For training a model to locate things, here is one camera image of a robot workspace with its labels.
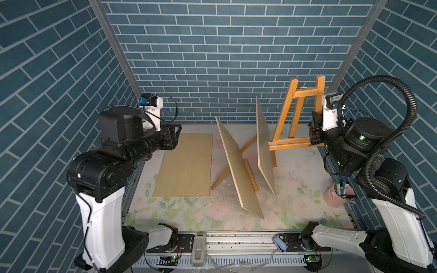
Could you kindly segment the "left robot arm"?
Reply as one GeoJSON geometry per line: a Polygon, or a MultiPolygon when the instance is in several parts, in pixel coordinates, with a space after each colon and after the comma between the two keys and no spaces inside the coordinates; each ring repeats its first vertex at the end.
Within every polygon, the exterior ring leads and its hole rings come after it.
{"type": "Polygon", "coordinates": [[[179,246],[175,227],[161,223],[146,231],[122,224],[122,199],[135,168],[158,150],[176,148],[179,124],[157,127],[144,109],[115,105],[99,116],[101,144],[77,156],[66,177],[80,207],[84,251],[75,265],[85,271],[122,273],[153,248],[179,246]]]}

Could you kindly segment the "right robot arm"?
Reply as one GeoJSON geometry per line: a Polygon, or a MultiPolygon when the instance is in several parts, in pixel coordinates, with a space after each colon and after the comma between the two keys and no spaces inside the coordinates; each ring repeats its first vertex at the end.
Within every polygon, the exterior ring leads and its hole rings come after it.
{"type": "Polygon", "coordinates": [[[341,110],[335,111],[330,129],[323,133],[324,144],[337,161],[339,175],[358,172],[355,182],[376,206],[385,226],[352,232],[310,222],[300,235],[306,249],[336,248],[354,253],[384,273],[436,272],[436,249],[424,229],[425,215],[416,206],[406,167],[384,157],[415,116],[414,111],[408,111],[403,123],[390,129],[374,118],[349,121],[341,110]]]}

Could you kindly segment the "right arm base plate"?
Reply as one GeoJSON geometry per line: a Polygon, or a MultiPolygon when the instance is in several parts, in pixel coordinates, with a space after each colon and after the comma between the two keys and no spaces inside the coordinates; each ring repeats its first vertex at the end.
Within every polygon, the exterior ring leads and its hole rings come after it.
{"type": "Polygon", "coordinates": [[[301,235],[300,233],[283,233],[281,238],[286,243],[286,252],[326,252],[331,251],[329,247],[319,246],[309,235],[301,235]]]}

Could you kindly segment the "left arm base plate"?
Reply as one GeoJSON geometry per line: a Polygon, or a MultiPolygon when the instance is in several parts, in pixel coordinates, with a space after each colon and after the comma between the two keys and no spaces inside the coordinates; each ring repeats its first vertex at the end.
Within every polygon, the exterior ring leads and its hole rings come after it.
{"type": "Polygon", "coordinates": [[[165,247],[165,252],[175,253],[177,250],[182,253],[191,253],[194,243],[194,234],[178,234],[173,235],[165,247]]]}

